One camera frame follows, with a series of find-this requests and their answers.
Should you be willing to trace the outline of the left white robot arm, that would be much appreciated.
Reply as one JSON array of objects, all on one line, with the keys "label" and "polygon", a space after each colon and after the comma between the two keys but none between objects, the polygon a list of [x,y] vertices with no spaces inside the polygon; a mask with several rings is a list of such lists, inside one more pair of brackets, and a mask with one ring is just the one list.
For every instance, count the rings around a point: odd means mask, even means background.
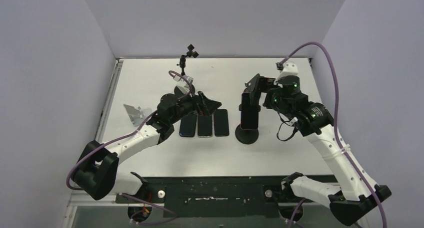
[{"label": "left white robot arm", "polygon": [[145,201],[148,189],[143,185],[144,180],[135,172],[119,172],[119,165],[142,150],[167,140],[175,130],[174,123],[183,117],[210,116],[221,105],[201,91],[181,98],[171,93],[163,95],[157,110],[148,115],[135,131],[106,143],[96,140],[87,143],[67,176],[67,186],[85,191],[96,201],[111,193],[128,194],[136,203]]}]

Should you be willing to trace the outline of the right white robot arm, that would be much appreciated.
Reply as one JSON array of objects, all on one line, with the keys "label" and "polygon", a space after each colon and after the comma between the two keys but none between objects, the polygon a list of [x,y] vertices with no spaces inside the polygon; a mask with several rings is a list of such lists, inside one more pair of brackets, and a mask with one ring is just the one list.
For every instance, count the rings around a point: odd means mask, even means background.
[{"label": "right white robot arm", "polygon": [[275,79],[257,74],[245,84],[239,128],[256,131],[262,107],[277,112],[283,123],[316,148],[338,182],[337,186],[329,185],[295,172],[283,178],[282,197],[289,202],[303,198],[318,203],[330,209],[340,223],[352,226],[392,193],[359,165],[327,108],[309,101],[300,88],[300,79],[295,75]]}]

